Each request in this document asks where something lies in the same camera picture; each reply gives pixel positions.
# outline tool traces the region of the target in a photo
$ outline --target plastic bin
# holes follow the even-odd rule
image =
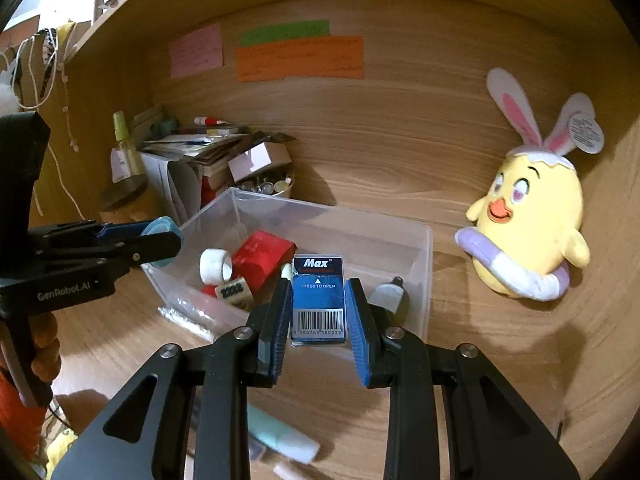
[[[401,276],[411,299],[403,326],[426,338],[433,244],[424,224],[229,189],[181,229],[185,241],[175,261],[163,269],[145,265],[146,275],[168,306],[217,335],[244,324],[248,313],[201,292],[200,254],[207,248],[233,253],[263,230],[291,240],[299,253],[340,254],[345,279],[360,278],[367,295]]]

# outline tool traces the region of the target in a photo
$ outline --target blue box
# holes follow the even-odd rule
[[[292,345],[344,343],[342,258],[336,254],[297,254],[292,287]]]

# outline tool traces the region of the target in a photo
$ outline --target barcode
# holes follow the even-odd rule
[[[292,336],[343,337],[344,313],[341,308],[331,310],[294,310]]]

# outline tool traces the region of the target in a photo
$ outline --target finger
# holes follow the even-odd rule
[[[37,348],[49,346],[58,335],[58,322],[52,312],[45,312],[29,318],[31,336]]]
[[[37,351],[36,358],[31,363],[31,370],[41,381],[50,383],[60,373],[59,359],[60,341],[55,339],[52,344]]]

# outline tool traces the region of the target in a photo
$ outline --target brown lid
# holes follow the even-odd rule
[[[133,202],[142,195],[149,185],[149,179],[144,175],[133,175],[110,184],[100,193],[98,206],[101,213],[116,211]]]

